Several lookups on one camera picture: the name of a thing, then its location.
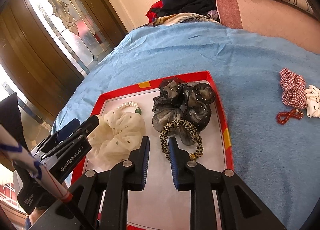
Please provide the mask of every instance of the pearl bracelet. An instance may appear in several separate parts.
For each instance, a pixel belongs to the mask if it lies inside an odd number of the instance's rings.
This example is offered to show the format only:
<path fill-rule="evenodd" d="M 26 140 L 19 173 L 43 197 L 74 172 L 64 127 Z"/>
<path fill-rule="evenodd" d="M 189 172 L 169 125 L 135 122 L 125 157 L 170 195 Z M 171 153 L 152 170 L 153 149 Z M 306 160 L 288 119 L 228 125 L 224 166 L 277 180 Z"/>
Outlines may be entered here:
<path fill-rule="evenodd" d="M 134 107 L 136 109 L 135 112 L 137 114 L 141 114 L 142 113 L 139 105 L 136 102 L 133 102 L 133 101 L 125 102 L 122 105 L 118 106 L 117 109 L 119 109 L 121 111 L 122 109 L 124 109 L 126 107 Z"/>

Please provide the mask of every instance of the blue tape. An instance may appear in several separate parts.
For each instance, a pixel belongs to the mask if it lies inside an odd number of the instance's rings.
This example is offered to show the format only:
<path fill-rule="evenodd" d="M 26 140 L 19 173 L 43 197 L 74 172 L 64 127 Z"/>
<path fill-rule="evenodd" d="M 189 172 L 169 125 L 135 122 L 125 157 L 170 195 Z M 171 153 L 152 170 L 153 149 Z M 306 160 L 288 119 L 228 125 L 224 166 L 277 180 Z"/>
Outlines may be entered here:
<path fill-rule="evenodd" d="M 5 150 L 7 152 L 21 153 L 22 152 L 22 146 L 20 144 L 18 144 L 18 147 L 14 147 L 14 146 L 5 145 L 3 143 L 0 143 L 0 150 Z"/>
<path fill-rule="evenodd" d="M 40 168 L 40 162 L 38 161 L 35 161 L 33 163 L 33 165 L 36 167 L 36 169 L 38 170 L 38 176 L 35 176 L 35 175 L 32 175 L 33 178 L 37 178 L 38 180 L 41 180 L 42 178 L 42 171 L 41 171 L 41 168 Z"/>

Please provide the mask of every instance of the black sheer scrunchie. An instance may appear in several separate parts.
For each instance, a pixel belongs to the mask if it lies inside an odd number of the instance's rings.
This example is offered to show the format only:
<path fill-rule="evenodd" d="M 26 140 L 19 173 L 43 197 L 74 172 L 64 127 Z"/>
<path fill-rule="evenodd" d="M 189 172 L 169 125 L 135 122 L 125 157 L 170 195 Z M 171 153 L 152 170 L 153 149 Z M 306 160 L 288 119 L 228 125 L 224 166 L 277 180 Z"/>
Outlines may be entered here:
<path fill-rule="evenodd" d="M 201 132 L 211 117 L 210 104 L 215 101 L 216 93 L 206 83 L 186 83 L 179 78 L 163 80 L 159 86 L 160 95 L 153 99 L 153 127 L 161 132 L 164 126 L 174 120 L 187 120 Z M 178 134 L 185 145 L 193 145 L 190 134 L 185 128 L 172 130 Z"/>

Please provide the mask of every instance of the blue blanket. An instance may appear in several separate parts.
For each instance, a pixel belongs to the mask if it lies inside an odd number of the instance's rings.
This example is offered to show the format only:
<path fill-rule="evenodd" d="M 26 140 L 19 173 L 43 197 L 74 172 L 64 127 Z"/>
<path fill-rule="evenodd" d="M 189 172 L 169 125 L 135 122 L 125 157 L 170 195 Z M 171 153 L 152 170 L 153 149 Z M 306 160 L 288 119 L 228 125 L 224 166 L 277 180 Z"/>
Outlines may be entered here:
<path fill-rule="evenodd" d="M 215 23 L 142 27 L 130 32 L 77 88 L 55 121 L 83 122 L 101 93 L 156 78 L 209 70 L 222 98 L 236 173 L 289 229 L 305 222 L 320 197 L 320 120 L 276 123 L 279 71 L 320 87 L 320 57 L 281 38 Z"/>

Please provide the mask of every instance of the red beaded bracelet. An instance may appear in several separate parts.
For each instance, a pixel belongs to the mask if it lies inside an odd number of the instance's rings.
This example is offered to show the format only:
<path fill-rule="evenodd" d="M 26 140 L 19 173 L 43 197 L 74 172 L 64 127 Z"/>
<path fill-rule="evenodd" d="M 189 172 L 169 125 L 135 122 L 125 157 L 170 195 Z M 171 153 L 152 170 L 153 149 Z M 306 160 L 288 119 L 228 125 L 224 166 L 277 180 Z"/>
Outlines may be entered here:
<path fill-rule="evenodd" d="M 303 112 L 298 109 L 292 109 L 290 112 L 279 112 L 276 116 L 277 123 L 284 125 L 286 122 L 289 121 L 290 117 L 300 120 L 303 117 Z"/>

